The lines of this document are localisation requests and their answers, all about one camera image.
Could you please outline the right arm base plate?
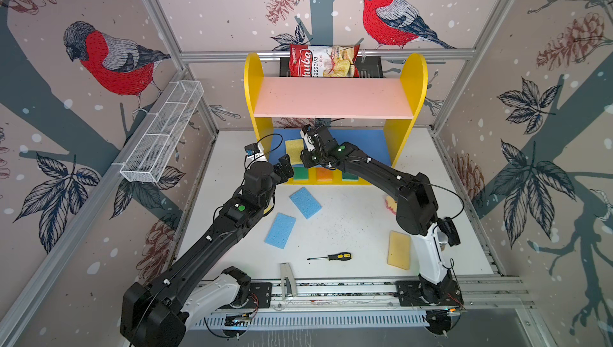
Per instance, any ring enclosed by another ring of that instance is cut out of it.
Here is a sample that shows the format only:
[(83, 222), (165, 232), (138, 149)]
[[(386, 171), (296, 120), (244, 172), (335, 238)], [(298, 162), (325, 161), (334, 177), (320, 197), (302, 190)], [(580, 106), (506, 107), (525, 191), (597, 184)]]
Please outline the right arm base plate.
[(440, 283), (433, 284), (425, 279), (396, 281), (394, 297), (401, 307), (464, 305), (460, 287), (453, 278), (446, 277)]

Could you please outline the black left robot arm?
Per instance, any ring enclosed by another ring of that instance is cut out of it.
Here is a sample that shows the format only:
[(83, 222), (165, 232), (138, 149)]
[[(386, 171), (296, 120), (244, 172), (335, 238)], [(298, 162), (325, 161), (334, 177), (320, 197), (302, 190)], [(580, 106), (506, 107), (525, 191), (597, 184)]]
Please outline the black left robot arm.
[(278, 163), (255, 161), (233, 196), (214, 212), (212, 225), (165, 272), (127, 289), (120, 333), (134, 346), (177, 346), (193, 315), (185, 304), (202, 278), (267, 214), (276, 187), (293, 178), (289, 155)]

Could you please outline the blue sponge lower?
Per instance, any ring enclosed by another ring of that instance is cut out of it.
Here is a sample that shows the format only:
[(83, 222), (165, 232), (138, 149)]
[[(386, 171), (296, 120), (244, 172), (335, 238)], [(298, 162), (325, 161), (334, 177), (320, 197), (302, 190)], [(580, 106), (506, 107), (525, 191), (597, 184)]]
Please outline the blue sponge lower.
[(264, 242), (269, 246), (283, 250), (287, 245), (295, 223), (296, 218), (285, 214), (277, 214)]

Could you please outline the yellow smiley face sponge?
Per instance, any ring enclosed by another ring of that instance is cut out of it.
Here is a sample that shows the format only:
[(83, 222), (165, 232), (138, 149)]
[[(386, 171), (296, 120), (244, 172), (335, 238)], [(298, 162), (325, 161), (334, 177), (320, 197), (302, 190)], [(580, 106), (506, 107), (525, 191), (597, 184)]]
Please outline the yellow smiley face sponge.
[(386, 203), (386, 208), (388, 209), (388, 211), (396, 215), (397, 214), (397, 202), (392, 197), (386, 196), (385, 203)]

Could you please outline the blue sponge upper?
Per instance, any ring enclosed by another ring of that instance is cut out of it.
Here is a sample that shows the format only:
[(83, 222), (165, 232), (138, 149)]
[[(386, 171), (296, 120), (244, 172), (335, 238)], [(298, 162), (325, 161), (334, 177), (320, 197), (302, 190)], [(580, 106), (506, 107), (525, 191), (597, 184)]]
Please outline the blue sponge upper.
[(313, 218), (322, 209), (321, 204), (306, 187), (302, 187), (290, 195), (290, 200), (305, 219)]

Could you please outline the dark green scouring sponge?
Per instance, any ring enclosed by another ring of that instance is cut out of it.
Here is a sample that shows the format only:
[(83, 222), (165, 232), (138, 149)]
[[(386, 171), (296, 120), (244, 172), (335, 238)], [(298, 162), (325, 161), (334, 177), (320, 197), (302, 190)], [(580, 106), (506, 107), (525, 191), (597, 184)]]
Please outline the dark green scouring sponge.
[(358, 182), (359, 181), (359, 176), (348, 173), (348, 172), (343, 172), (342, 173), (342, 180), (343, 182)]

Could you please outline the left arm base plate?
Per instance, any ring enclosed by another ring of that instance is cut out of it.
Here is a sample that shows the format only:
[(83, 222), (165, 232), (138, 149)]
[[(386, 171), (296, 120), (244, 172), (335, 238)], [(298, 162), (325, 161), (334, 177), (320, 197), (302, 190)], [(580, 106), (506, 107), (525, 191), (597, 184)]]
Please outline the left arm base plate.
[(271, 306), (272, 284), (269, 282), (251, 282), (241, 286), (237, 298), (229, 307), (237, 310), (269, 309)]

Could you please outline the yellow wooden shelf unit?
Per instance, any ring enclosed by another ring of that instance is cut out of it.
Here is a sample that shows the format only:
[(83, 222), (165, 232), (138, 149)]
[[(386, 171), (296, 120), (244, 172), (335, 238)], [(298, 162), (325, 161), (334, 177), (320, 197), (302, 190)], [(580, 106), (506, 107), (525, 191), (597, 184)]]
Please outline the yellow wooden shelf unit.
[[(427, 92), (426, 59), (412, 54), (405, 61), (397, 79), (386, 78), (299, 78), (266, 77), (257, 54), (247, 56), (244, 66), (244, 91), (252, 125), (264, 154), (254, 161), (276, 164), (286, 154), (285, 142), (302, 139), (301, 129), (276, 129), (277, 118), (329, 120), (381, 120), (378, 130), (338, 129), (328, 127), (338, 143), (349, 142), (370, 157), (397, 170), (410, 132), (421, 113)], [(369, 185), (367, 181), (343, 182), (342, 171), (334, 172), (333, 182), (318, 182), (311, 167), (308, 181), (288, 183)]]

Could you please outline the grey metal bracket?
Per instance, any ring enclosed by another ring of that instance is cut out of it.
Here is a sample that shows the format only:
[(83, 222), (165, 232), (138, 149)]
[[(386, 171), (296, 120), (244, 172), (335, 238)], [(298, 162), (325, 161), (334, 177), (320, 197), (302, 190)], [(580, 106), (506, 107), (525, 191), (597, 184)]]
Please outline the grey metal bracket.
[(281, 290), (282, 299), (286, 300), (289, 297), (295, 297), (297, 294), (297, 285), (291, 265), (287, 262), (281, 263), (279, 266), (281, 275)]

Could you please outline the yellow cellulose sponge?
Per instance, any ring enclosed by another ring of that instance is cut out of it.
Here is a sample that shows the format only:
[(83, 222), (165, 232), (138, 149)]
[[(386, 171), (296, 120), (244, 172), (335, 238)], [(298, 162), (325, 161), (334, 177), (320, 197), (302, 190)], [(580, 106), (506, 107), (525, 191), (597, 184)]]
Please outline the yellow cellulose sponge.
[(303, 164), (301, 153), (304, 150), (304, 142), (302, 139), (287, 140), (285, 142), (285, 148), (292, 166)]

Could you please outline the orange foam sponge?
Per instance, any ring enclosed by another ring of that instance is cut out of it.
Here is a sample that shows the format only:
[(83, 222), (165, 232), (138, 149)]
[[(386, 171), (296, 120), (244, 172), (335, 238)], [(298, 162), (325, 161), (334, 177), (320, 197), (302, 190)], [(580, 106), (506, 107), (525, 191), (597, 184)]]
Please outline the orange foam sponge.
[(316, 180), (318, 182), (333, 182), (334, 181), (334, 172), (328, 170), (326, 168), (317, 168), (316, 169)]

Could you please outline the light green foam sponge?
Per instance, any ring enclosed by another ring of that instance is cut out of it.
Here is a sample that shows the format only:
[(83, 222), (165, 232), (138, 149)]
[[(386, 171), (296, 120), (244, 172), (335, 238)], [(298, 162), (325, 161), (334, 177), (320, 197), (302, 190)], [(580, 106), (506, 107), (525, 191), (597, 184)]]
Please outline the light green foam sponge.
[(309, 178), (310, 178), (309, 170), (307, 168), (304, 168), (304, 167), (294, 167), (293, 171), (294, 171), (293, 179), (295, 181), (308, 181)]

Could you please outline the pale yellow sponge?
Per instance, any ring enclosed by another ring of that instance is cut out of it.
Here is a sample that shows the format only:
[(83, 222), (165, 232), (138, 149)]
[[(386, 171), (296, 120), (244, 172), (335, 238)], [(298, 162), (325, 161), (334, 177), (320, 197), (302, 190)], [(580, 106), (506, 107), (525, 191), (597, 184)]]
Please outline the pale yellow sponge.
[(389, 237), (389, 247), (387, 254), (387, 265), (409, 270), (411, 266), (411, 239), (410, 235), (391, 231)]

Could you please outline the aluminium rail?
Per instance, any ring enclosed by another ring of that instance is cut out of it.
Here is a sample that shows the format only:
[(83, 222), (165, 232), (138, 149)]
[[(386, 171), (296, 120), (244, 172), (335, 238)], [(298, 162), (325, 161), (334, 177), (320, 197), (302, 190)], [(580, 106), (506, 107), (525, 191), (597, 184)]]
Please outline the aluminium rail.
[(417, 280), (413, 277), (296, 279), (295, 297), (282, 299), (281, 281), (253, 280), (272, 284), (271, 306), (261, 311), (362, 311), (362, 310), (458, 310), (533, 308), (535, 302), (520, 278), (497, 275), (469, 275), (457, 282), (463, 306), (401, 307), (394, 297), (396, 281)]

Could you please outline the red cassava chips bag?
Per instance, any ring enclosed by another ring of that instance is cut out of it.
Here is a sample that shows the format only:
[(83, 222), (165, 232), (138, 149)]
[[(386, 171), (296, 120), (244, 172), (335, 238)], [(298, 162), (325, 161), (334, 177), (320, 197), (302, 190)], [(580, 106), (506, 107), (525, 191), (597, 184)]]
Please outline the red cassava chips bag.
[(290, 46), (290, 74), (303, 78), (359, 78), (355, 46)]

